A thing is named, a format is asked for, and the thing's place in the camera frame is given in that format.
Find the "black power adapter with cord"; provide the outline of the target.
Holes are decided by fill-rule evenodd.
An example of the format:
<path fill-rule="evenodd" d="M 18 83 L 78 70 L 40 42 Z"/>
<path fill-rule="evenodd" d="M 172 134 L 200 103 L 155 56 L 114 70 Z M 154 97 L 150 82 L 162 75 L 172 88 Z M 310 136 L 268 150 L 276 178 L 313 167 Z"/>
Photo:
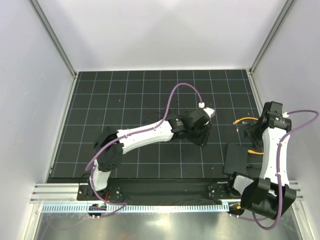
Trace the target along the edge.
<path fill-rule="evenodd" d="M 162 123 L 157 122 L 148 135 L 154 143 L 187 140 L 203 147 L 208 142 L 214 116 L 215 110 L 208 107 L 182 115 L 169 114 Z"/>

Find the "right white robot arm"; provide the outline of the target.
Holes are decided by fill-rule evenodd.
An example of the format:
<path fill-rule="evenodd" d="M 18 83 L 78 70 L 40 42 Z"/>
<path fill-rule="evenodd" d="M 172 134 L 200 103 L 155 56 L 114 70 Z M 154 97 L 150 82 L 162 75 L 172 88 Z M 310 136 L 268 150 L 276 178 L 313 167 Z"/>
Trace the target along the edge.
<path fill-rule="evenodd" d="M 287 174 L 288 132 L 292 121 L 284 116 L 282 109 L 279 102 L 266 102 L 257 123 L 244 131 L 255 147 L 263 148 L 259 177 L 253 179 L 234 172 L 225 185 L 230 198 L 240 197 L 241 209 L 272 220 L 282 216 L 297 197 Z"/>

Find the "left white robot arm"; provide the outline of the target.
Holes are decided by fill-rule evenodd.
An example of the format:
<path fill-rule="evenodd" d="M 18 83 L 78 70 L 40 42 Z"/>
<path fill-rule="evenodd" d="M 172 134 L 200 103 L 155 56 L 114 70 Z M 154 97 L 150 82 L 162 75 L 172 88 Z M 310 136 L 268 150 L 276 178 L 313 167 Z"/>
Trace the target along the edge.
<path fill-rule="evenodd" d="M 123 155 L 134 149 L 184 139 L 197 146 L 205 146 L 212 129 L 211 119 L 215 115 L 214 109 L 205 107 L 184 115 L 170 114 L 165 120 L 137 128 L 115 130 L 105 127 L 93 145 L 93 161 L 85 169 L 92 171 L 88 194 L 94 200 L 103 199 L 111 171 L 121 165 Z"/>

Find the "black network switch box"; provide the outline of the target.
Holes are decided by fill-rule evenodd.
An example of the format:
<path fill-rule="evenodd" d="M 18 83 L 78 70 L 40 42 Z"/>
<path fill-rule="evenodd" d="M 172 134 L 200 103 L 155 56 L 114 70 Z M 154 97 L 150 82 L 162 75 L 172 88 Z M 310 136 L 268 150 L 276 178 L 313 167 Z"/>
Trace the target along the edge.
<path fill-rule="evenodd" d="M 223 173 L 232 175 L 234 172 L 246 175 L 248 148 L 229 143 L 226 149 Z"/>

